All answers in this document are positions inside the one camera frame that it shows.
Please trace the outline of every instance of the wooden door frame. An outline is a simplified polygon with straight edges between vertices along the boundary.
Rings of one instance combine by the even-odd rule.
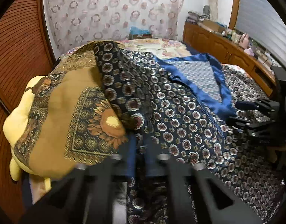
[[[230,22],[229,22],[229,29],[235,28],[237,15],[238,15],[238,9],[239,9],[239,1],[240,0],[233,0],[231,17],[230,17]]]

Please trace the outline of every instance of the yellow plush toy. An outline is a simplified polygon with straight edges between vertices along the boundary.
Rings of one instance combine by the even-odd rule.
[[[11,114],[6,118],[3,125],[3,132],[11,145],[12,159],[9,164],[9,171],[11,178],[14,181],[18,181],[22,170],[30,174],[35,174],[32,170],[21,163],[17,157],[14,155],[14,145],[17,140],[24,133],[27,123],[30,108],[34,99],[34,94],[32,93],[32,87],[35,86],[40,79],[45,76],[37,76],[32,78],[27,84],[26,88],[30,88],[24,92],[19,105],[11,112]],[[51,188],[51,181],[49,178],[45,178],[45,190],[48,191]]]

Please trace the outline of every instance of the plush toy foot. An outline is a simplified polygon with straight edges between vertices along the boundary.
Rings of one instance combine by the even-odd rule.
[[[21,173],[22,173],[22,170],[17,165],[17,163],[15,162],[14,158],[11,158],[11,161],[9,163],[9,172],[11,174],[11,178],[14,181],[18,181],[19,180],[19,178],[21,176]]]

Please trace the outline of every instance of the blue fabric border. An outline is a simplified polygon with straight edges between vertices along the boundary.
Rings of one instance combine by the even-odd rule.
[[[170,79],[188,86],[199,102],[204,103],[214,112],[220,119],[226,121],[230,116],[236,116],[235,109],[232,107],[232,97],[229,88],[226,86],[225,77],[222,72],[220,62],[208,53],[197,54],[187,57],[175,57],[171,59],[161,60],[155,56],[155,61],[160,64],[166,71],[171,73]],[[220,86],[220,94],[222,103],[211,98],[207,93],[203,92],[194,83],[189,81],[175,66],[168,64],[169,61],[209,61],[217,83]]]

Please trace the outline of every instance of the sunflower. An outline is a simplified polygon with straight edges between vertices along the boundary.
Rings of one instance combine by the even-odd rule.
[[[89,120],[92,124],[87,128],[93,136],[105,140],[115,149],[128,140],[125,129],[108,100],[97,103],[93,115],[93,119]]]

